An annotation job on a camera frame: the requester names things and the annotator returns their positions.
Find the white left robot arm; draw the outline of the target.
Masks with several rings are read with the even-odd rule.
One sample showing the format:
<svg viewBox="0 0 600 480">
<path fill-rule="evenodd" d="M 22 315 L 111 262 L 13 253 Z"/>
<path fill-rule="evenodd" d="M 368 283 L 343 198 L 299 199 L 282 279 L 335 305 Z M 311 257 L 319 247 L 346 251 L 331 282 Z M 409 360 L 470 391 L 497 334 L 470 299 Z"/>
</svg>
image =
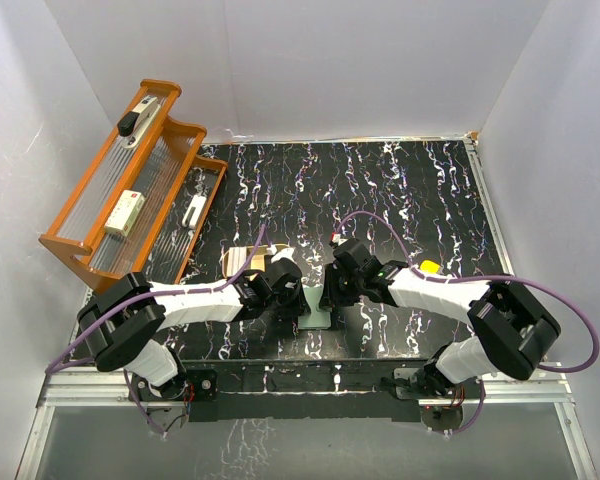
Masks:
<svg viewBox="0 0 600 480">
<path fill-rule="evenodd" d="M 227 280 L 198 285 L 149 281 L 140 272 L 125 275 L 94 296 L 77 316 L 79 331 L 100 372 L 124 369 L 163 399 L 184 394 L 186 370 L 157 332 L 193 323 L 252 320 L 267 311 L 281 319 L 311 313 L 298 265 L 288 258 L 264 270 L 243 269 Z"/>
</svg>

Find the mint green card holder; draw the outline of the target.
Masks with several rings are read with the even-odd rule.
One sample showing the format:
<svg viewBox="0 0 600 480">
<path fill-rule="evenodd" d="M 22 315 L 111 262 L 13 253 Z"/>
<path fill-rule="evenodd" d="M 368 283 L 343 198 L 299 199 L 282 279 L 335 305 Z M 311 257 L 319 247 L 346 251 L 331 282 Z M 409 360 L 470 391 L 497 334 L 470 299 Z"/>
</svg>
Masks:
<svg viewBox="0 0 600 480">
<path fill-rule="evenodd" d="M 321 287 L 305 287 L 305 299 L 310 307 L 308 314 L 298 318 L 299 330 L 327 330 L 331 327 L 331 312 L 320 308 Z"/>
</svg>

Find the tan oval wooden tray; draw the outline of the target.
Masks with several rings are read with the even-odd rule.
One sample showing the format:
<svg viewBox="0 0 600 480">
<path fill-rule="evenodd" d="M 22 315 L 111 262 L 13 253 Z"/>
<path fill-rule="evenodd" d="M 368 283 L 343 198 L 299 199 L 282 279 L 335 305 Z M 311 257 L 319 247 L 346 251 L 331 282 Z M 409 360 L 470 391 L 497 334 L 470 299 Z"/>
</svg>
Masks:
<svg viewBox="0 0 600 480">
<path fill-rule="evenodd" d="M 291 247 L 290 245 L 284 243 L 274 243 L 271 245 L 262 245 L 255 248 L 254 246 L 244 246 L 250 247 L 251 253 L 248 258 L 251 259 L 249 265 L 246 267 L 246 270 L 258 270 L 264 271 L 266 267 L 270 264 L 271 257 L 278 251 L 286 247 Z M 222 276 L 223 275 L 223 255 L 221 256 L 221 267 L 222 267 Z"/>
</svg>

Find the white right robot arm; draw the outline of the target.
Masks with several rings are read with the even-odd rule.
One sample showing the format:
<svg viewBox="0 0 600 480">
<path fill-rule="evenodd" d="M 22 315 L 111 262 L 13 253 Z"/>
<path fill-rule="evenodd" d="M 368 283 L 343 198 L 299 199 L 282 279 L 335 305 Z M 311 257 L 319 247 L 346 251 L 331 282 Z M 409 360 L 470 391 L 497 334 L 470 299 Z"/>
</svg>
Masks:
<svg viewBox="0 0 600 480">
<path fill-rule="evenodd" d="M 405 262 L 381 263 L 357 239 L 331 242 L 334 260 L 324 270 L 320 306 L 349 307 L 361 298 L 396 308 L 425 310 L 471 327 L 472 337 L 440 347 L 406 378 L 383 384 L 419 397 L 446 397 L 469 379 L 501 372 L 527 380 L 561 334 L 557 320 L 523 284 L 463 282 Z"/>
</svg>

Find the orange wooden shelf rack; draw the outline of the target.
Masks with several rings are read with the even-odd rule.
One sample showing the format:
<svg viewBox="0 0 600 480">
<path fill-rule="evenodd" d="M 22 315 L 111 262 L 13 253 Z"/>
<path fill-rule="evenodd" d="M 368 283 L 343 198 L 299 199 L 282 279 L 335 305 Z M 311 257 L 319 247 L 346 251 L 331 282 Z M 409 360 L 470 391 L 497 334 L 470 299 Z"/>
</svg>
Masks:
<svg viewBox="0 0 600 480">
<path fill-rule="evenodd" d="M 184 275 L 228 169 L 204 157 L 206 129 L 173 119 L 176 83 L 144 79 L 39 241 L 102 292 L 131 272 L 161 283 Z"/>
</svg>

